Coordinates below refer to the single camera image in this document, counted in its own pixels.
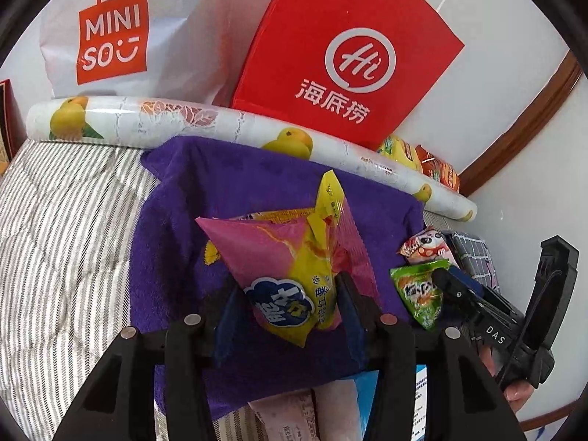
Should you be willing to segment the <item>blue tissue pack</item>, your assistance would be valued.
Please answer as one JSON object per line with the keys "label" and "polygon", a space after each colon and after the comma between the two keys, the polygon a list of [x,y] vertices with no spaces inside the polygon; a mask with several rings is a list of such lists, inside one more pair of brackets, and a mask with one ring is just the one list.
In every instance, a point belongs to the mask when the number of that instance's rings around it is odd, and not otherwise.
{"label": "blue tissue pack", "polygon": [[408,385],[401,382],[401,389],[394,386],[399,375],[386,375],[380,381],[379,371],[367,371],[351,377],[357,391],[360,432],[364,440],[408,439],[408,407],[413,400],[412,440],[426,438],[427,425],[427,366],[416,365],[413,396]]}

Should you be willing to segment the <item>white Miniso plastic bag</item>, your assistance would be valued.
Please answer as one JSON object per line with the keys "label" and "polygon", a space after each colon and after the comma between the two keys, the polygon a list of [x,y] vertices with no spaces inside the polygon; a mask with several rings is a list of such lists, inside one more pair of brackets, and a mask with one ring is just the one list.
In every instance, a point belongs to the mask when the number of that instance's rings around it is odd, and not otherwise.
{"label": "white Miniso plastic bag", "polygon": [[51,0],[40,49],[56,98],[229,105],[270,0]]}

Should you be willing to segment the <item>brown door frame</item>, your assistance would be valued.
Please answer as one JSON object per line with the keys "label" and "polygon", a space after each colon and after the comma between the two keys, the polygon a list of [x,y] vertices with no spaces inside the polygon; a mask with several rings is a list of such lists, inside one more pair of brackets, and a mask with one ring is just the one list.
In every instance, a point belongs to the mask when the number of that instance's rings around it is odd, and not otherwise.
{"label": "brown door frame", "polygon": [[470,196],[504,169],[551,121],[583,74],[568,51],[544,88],[516,121],[459,176],[462,195]]}

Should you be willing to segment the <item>green snack packet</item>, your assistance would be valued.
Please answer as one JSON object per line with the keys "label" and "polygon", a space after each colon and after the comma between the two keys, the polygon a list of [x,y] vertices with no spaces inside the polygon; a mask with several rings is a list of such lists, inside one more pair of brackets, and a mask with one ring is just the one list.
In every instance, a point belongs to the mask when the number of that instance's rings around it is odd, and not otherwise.
{"label": "green snack packet", "polygon": [[446,259],[390,269],[395,288],[413,318],[425,329],[433,330],[441,314],[444,293],[433,282],[436,269],[447,270]]}

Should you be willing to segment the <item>pink mushroom biscuit bag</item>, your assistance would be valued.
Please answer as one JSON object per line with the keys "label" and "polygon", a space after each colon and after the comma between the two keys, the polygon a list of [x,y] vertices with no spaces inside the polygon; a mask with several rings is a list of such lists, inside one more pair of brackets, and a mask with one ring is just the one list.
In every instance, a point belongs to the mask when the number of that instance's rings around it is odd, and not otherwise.
{"label": "pink mushroom biscuit bag", "polygon": [[447,260],[451,265],[458,265],[444,234],[434,227],[427,227],[406,240],[399,249],[399,255],[402,255],[410,265],[438,260]]}

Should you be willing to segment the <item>fruit-print rolled mat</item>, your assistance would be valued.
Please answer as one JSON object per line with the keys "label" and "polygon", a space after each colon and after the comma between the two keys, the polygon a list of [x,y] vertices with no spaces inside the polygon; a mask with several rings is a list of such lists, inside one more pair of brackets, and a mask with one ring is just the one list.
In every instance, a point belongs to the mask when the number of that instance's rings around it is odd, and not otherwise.
{"label": "fruit-print rolled mat", "polygon": [[164,98],[78,96],[33,105],[25,123],[27,136],[36,140],[155,148],[175,136],[200,136],[265,148],[396,188],[445,218],[469,222],[477,214],[476,204],[466,197],[379,153],[314,129],[230,108]]}

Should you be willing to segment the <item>red Haidilao paper bag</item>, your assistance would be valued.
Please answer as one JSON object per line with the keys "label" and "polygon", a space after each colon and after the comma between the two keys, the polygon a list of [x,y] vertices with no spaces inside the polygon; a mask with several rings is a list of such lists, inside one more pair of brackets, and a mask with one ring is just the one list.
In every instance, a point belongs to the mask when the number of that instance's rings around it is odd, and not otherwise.
{"label": "red Haidilao paper bag", "polygon": [[462,48],[426,0],[271,0],[231,105],[375,150]]}

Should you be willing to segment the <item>pale pink snack packet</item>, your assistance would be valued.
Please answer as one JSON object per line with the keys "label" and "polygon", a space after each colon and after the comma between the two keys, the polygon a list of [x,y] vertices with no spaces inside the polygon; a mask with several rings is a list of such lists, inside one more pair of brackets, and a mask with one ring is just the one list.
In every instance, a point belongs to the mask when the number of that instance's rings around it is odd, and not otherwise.
{"label": "pale pink snack packet", "polygon": [[354,381],[269,396],[249,403],[269,440],[362,440]]}

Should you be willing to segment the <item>grey checked folded cloth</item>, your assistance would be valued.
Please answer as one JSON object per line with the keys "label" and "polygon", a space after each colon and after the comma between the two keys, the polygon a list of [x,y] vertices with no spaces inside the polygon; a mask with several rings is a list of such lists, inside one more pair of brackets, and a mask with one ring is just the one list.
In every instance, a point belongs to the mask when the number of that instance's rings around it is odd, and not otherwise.
{"label": "grey checked folded cloth", "polygon": [[479,284],[498,293],[496,269],[486,242],[472,234],[455,230],[445,230],[442,234],[462,271]]}

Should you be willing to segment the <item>striped quilted mattress pad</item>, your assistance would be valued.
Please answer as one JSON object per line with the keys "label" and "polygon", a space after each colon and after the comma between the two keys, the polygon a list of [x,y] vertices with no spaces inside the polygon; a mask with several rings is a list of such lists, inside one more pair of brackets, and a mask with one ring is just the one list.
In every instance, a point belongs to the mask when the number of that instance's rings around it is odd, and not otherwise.
{"label": "striped quilted mattress pad", "polygon": [[54,436],[123,327],[165,327],[221,286],[196,218],[240,166],[197,137],[21,147],[1,183],[1,397],[26,435]]}

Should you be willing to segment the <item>pink yellow chips bag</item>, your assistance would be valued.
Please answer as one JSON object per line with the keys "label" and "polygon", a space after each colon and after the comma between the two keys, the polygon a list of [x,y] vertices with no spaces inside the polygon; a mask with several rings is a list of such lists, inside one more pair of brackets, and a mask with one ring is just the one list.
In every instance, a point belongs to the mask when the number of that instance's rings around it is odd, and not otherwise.
{"label": "pink yellow chips bag", "polygon": [[288,223],[196,220],[244,290],[256,320],[304,347],[311,330],[341,321],[335,278],[349,273],[359,292],[377,301],[373,266],[336,173],[321,178],[314,212]]}

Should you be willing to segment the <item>yellow gold snack packet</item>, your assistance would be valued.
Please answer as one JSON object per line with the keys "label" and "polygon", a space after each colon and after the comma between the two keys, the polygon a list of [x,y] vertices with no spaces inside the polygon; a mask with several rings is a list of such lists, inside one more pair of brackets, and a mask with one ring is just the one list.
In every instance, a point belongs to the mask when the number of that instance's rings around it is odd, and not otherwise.
{"label": "yellow gold snack packet", "polygon": [[[288,223],[303,217],[309,216],[314,212],[314,208],[283,209],[275,211],[254,212],[237,217],[233,220],[239,221],[261,221],[273,224]],[[203,262],[204,265],[210,266],[221,259],[220,253],[214,244],[208,240],[204,246]]]}

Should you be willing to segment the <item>orange chips bag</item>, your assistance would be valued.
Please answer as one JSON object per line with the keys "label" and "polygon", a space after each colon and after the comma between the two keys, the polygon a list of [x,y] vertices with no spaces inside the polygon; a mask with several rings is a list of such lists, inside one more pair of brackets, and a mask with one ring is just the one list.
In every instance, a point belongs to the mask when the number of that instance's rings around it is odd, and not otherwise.
{"label": "orange chips bag", "polygon": [[459,177],[455,169],[445,160],[436,157],[422,146],[416,147],[424,175],[445,185],[448,189],[459,192]]}

